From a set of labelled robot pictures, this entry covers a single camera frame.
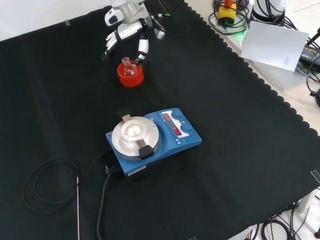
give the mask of power cord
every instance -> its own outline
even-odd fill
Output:
[[[118,170],[119,169],[117,169],[115,166],[112,166],[112,168],[108,168],[107,166],[105,166],[106,177],[105,177],[103,187],[102,187],[100,208],[99,208],[99,212],[98,212],[98,218],[96,221],[96,236],[97,236],[98,240],[102,240],[101,233],[100,233],[100,226],[102,224],[102,212],[103,212],[103,208],[104,208],[107,183],[109,182],[109,179],[111,179],[112,174],[116,173]]]
[[[78,166],[73,162],[70,161],[68,157],[54,157],[48,161],[46,161],[45,163],[41,164],[36,170],[33,171],[33,173],[26,179],[26,181],[24,182],[23,185],[23,189],[22,189],[22,198],[23,201],[25,203],[25,205],[32,210],[35,213],[38,214],[54,214],[58,211],[60,211],[61,209],[63,209],[64,207],[66,207],[73,199],[74,197],[77,195],[77,188],[78,186],[81,187],[81,185],[85,182],[86,177],[88,176],[88,173],[90,172],[92,166],[94,165],[95,161],[97,159],[99,159],[99,157],[103,154],[99,154],[90,164],[89,168],[87,169],[85,175],[83,176],[83,179],[81,180],[80,178],[80,171]],[[77,184],[77,182],[75,182],[75,189],[73,190],[73,192],[71,193],[70,196],[68,196],[67,198],[60,200],[60,201],[52,201],[52,200],[46,200],[43,197],[41,197],[37,191],[37,183],[39,180],[39,177],[45,172],[47,171],[49,168],[52,168],[53,166],[59,165],[59,164],[63,164],[63,165],[69,165],[71,166],[76,174],[76,178],[74,179],[76,181],[76,179],[80,179],[81,182]],[[33,181],[33,193],[34,195],[43,203],[49,205],[49,206],[55,206],[56,208],[54,210],[39,210],[35,207],[33,207],[27,200],[26,198],[26,187],[28,185],[28,183],[31,181],[32,177],[35,176],[35,179]]]
[[[294,229],[294,212],[295,212],[295,208],[297,208],[299,205],[297,202],[295,202],[292,206],[292,210],[291,210],[291,214],[290,214],[290,221],[289,223],[287,223],[282,217],[281,217],[281,213],[267,219],[264,221],[263,225],[262,225],[262,228],[261,228],[261,237],[262,237],[262,240],[267,240],[266,238],[266,233],[265,233],[265,230],[266,230],[266,226],[268,224],[270,224],[270,228],[271,228],[271,236],[272,236],[272,239],[274,239],[274,234],[273,234],[273,229],[272,229],[272,224],[278,224],[280,225],[286,232],[286,235],[287,235],[287,240],[296,240],[296,236],[301,240],[300,236],[298,235],[298,231],[303,227],[303,225],[305,224],[306,222],[306,219],[307,219],[307,216],[308,216],[308,213],[309,213],[309,210],[310,210],[310,207],[309,209],[307,210],[306,214],[305,214],[305,217],[304,217],[304,220],[303,220],[303,223],[301,224],[301,226],[298,228],[297,231],[295,231]]]
[[[223,35],[236,35],[236,34],[240,34],[240,33],[244,33],[247,30],[247,25],[249,24],[249,8],[247,7],[249,4],[249,1],[247,0],[238,0],[238,1],[234,1],[233,3],[237,4],[236,8],[230,7],[230,6],[226,6],[223,4],[224,1],[220,1],[220,0],[214,0],[213,1],[213,13],[210,14],[208,21],[211,25],[211,27],[217,31],[220,34]],[[220,7],[225,7],[226,9],[232,9],[236,12],[237,15],[241,16],[242,18],[236,22],[236,23],[227,23],[227,22],[222,22],[218,16],[217,16],[217,12],[219,11]],[[212,22],[211,22],[211,17],[214,16],[215,19],[217,20],[218,23],[220,23],[222,25],[222,27],[224,28],[225,31],[221,31],[220,29],[218,29]],[[231,29],[239,29],[239,28],[243,28],[242,30],[239,31],[234,31],[234,32],[227,32],[227,28],[231,28]]]
[[[309,66],[308,71],[306,72],[306,75],[305,75],[305,82],[306,82],[306,86],[308,87],[308,89],[309,89],[309,91],[310,91],[310,96],[311,96],[311,97],[314,97],[314,98],[316,98],[316,99],[319,99],[319,98],[320,98],[320,90],[318,90],[318,92],[311,90],[311,88],[310,88],[310,86],[309,86],[309,77],[310,77],[310,72],[311,72],[311,69],[312,69],[313,65],[315,64],[315,62],[316,62],[319,58],[320,58],[320,55],[319,55],[318,57],[316,57],[316,58],[312,61],[311,65]]]

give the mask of digital display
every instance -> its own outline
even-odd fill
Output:
[[[175,134],[177,136],[181,136],[181,132],[179,131],[179,129],[177,128],[177,126],[174,124],[174,122],[172,121],[172,119],[170,118],[170,116],[168,115],[168,113],[164,113],[163,116],[165,117],[166,121],[169,123],[169,125],[172,127],[173,131],[175,132]]]

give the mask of cable bundle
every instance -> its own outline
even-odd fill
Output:
[[[249,15],[249,8],[248,8],[249,0],[234,1],[233,3],[236,3],[236,8],[224,5],[224,2],[225,2],[224,0],[214,0],[213,1],[213,9],[214,10],[213,10],[213,13],[208,18],[211,27],[215,31],[217,31],[218,33],[221,33],[223,35],[235,35],[235,34],[244,33],[247,30],[247,25],[249,24],[249,17],[248,17],[248,15]],[[236,11],[236,14],[238,16],[241,16],[242,18],[238,22],[232,23],[232,24],[222,22],[216,14],[219,11],[220,7],[225,7],[226,9],[232,9],[232,10]],[[214,16],[215,19],[217,20],[217,22],[222,25],[222,27],[224,28],[225,31],[221,31],[214,24],[212,24],[212,22],[210,20],[212,16]],[[231,28],[231,29],[243,28],[243,29],[239,30],[239,31],[234,31],[234,32],[227,32],[227,28]]]

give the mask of wire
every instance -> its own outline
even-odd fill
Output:
[[[272,240],[275,240],[274,239],[274,232],[272,231],[272,217],[270,217],[270,228],[271,228]]]
[[[255,233],[254,233],[254,235],[253,235],[252,240],[256,240],[256,237],[257,237],[258,232],[259,232],[259,227],[260,227],[260,224],[258,223],[258,224],[256,225]]]
[[[159,3],[167,14],[169,14],[172,17],[174,16],[174,14],[166,7],[166,5],[162,2],[162,0],[159,0]]]
[[[220,34],[223,35],[236,35],[236,34],[240,34],[240,33],[244,33],[247,29],[247,25],[249,24],[249,8],[245,5],[243,5],[242,3],[238,2],[238,6],[241,10],[244,11],[244,13],[242,13],[242,11],[240,9],[236,9],[230,6],[226,6],[223,5],[222,2],[219,2],[219,4],[215,4],[215,2],[213,2],[213,6],[214,6],[214,10],[213,13],[210,14],[210,16],[208,17],[208,21],[211,25],[211,27],[217,31]],[[237,15],[240,15],[242,18],[236,22],[236,23],[227,23],[227,22],[223,22],[221,21],[218,16],[217,16],[217,12],[219,11],[220,7],[224,7],[226,9],[232,9],[236,12]],[[215,19],[217,20],[218,24],[221,24],[222,27],[226,30],[227,28],[232,28],[232,29],[238,29],[238,28],[243,28],[240,31],[234,31],[234,32],[226,32],[226,31],[221,31],[220,29],[218,29],[212,22],[211,22],[211,17],[214,16]]]
[[[278,225],[280,225],[281,227],[283,227],[283,229],[285,230],[285,232],[286,232],[286,239],[287,240],[295,240],[295,238],[293,237],[292,238],[292,236],[291,236],[291,234],[290,234],[290,231],[289,231],[289,229],[287,228],[287,226],[283,223],[283,222],[281,222],[281,221],[279,221],[279,220],[275,220],[275,219],[271,219],[270,221],[269,220],[266,220],[265,222],[264,222],[264,224],[262,225],[262,228],[261,228],[261,238],[262,238],[262,240],[268,240],[267,239],[267,237],[266,237],[266,232],[265,232],[265,230],[266,230],[266,226],[268,225],[268,224],[278,224]]]
[[[97,219],[97,222],[96,222],[96,236],[97,236],[98,240],[102,240],[101,233],[100,233],[100,225],[101,225],[101,223],[102,223],[101,216],[102,216],[103,207],[104,207],[106,186],[107,186],[107,183],[108,183],[110,177],[111,177],[112,174],[114,174],[116,171],[117,171],[117,170],[115,170],[115,168],[112,167],[111,170],[110,170],[110,172],[107,173],[106,178],[105,178],[104,183],[103,183],[102,193],[101,193],[101,201],[100,201],[100,208],[99,208],[99,212],[98,212],[98,219]]]
[[[288,227],[290,227],[289,223],[287,223],[286,220],[284,220],[281,216],[279,216],[279,218],[280,218],[285,224],[287,224]]]
[[[310,207],[308,208],[308,211],[307,211],[306,214],[305,214],[303,223],[302,223],[301,226],[298,228],[298,230],[293,234],[293,237],[295,237],[295,235],[297,234],[297,232],[299,232],[299,230],[300,230],[300,229],[302,228],[302,226],[305,224],[306,219],[307,219],[307,216],[308,216],[308,213],[309,213],[309,210],[310,210]]]
[[[303,72],[300,72],[300,71],[298,71],[298,70],[296,70],[299,74],[301,74],[301,75],[303,75],[303,76],[306,76],[306,74],[307,74],[307,72],[306,71],[304,71],[299,65],[297,65],[297,67]],[[320,83],[320,79],[314,74],[314,72],[311,72],[313,75],[314,75],[314,77],[316,77],[317,79],[315,79],[315,78],[313,78],[312,76],[309,76],[309,78],[311,78],[314,82],[316,82],[316,83]]]
[[[92,166],[94,165],[94,162],[102,155],[103,153],[99,154],[90,164],[89,168],[87,169],[85,175],[83,176],[83,179],[82,181],[80,182],[80,184],[78,185],[77,182],[75,182],[75,188],[73,190],[73,192],[71,193],[70,196],[68,196],[67,198],[63,199],[63,200],[60,200],[60,201],[51,201],[51,200],[46,200],[44,199],[43,197],[41,197],[37,191],[37,183],[38,183],[38,180],[39,180],[39,177],[45,172],[47,171],[50,167],[53,167],[55,165],[58,165],[58,164],[64,164],[64,165],[69,165],[71,166],[75,173],[76,173],[76,177],[74,178],[75,180],[77,180],[77,178],[81,179],[80,178],[80,172],[79,172],[79,168],[78,166],[70,161],[68,159],[68,157],[54,157],[48,161],[46,161],[45,163],[41,164],[36,170],[33,171],[33,173],[26,179],[26,181],[24,182],[24,185],[23,185],[23,189],[22,189],[22,198],[23,198],[23,201],[25,203],[25,205],[30,209],[32,210],[33,212],[35,213],[38,213],[38,214],[54,214],[58,211],[60,211],[61,209],[63,209],[65,206],[67,206],[73,199],[74,197],[77,195],[77,188],[78,186],[80,187],[86,177],[88,176],[88,173],[90,172]],[[56,209],[54,210],[48,210],[48,211],[45,211],[45,210],[39,210],[39,209],[36,209],[34,208],[28,201],[27,201],[27,198],[26,198],[26,187],[28,185],[28,183],[31,181],[31,178],[35,176],[35,179],[33,181],[33,193],[35,194],[35,196],[43,203],[46,203],[47,205],[51,205],[51,206],[56,206]]]
[[[306,86],[308,87],[308,89],[309,89],[309,91],[310,91],[310,95],[311,95],[312,97],[316,97],[318,94],[317,94],[315,91],[312,91],[312,90],[311,90],[311,88],[310,88],[310,86],[309,86],[309,81],[308,81],[308,80],[309,80],[309,77],[310,77],[311,68],[313,67],[313,65],[315,64],[315,62],[316,62],[319,58],[320,58],[320,54],[319,54],[318,57],[316,57],[316,58],[312,61],[311,65],[309,66],[309,69],[308,69],[308,71],[306,72],[306,75],[305,75]]]

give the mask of black cloth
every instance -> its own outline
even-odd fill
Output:
[[[159,13],[157,1],[146,1]],[[126,106],[133,115],[178,107],[202,137],[198,147],[158,164],[135,180],[115,177],[106,192],[108,240],[226,240],[305,196],[318,184],[320,141],[283,98],[252,73],[187,5],[163,18],[165,38],[149,33],[144,82],[119,83],[121,58],[136,57],[139,36],[100,59],[108,8],[0,43],[1,239],[75,240],[74,200],[39,215],[22,200],[26,178],[50,158],[67,156],[82,174],[107,148],[105,133]],[[80,234],[96,238],[106,152],[80,189]],[[39,192],[59,200],[75,174],[53,167]],[[27,187],[35,207],[43,206]]]

